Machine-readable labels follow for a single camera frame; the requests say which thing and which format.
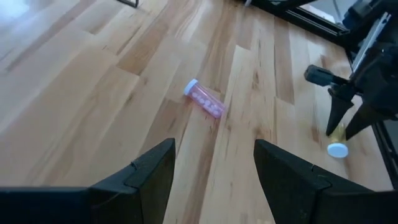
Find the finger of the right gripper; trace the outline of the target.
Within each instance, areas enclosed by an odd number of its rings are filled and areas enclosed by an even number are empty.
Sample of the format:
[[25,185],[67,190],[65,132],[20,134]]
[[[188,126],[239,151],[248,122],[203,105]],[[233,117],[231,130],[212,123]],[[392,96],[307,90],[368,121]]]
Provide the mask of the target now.
[[353,95],[341,95],[337,93],[330,93],[331,96],[331,110],[326,127],[326,135],[330,136],[346,112],[353,106]]
[[387,119],[389,119],[388,110],[374,108],[370,104],[363,103],[346,127],[346,140],[351,139],[368,126]]

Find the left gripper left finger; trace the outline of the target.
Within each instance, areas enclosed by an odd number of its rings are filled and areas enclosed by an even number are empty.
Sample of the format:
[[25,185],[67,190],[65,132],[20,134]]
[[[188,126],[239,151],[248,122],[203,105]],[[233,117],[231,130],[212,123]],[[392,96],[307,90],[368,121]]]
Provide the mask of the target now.
[[175,139],[167,138],[90,187],[90,222],[162,223],[174,168]]

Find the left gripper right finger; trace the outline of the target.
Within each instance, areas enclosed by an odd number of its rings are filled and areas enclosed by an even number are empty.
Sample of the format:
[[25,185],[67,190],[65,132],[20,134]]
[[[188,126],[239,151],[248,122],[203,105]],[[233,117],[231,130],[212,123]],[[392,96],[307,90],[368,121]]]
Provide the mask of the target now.
[[313,223],[323,194],[371,192],[263,139],[255,140],[253,156],[276,223]]

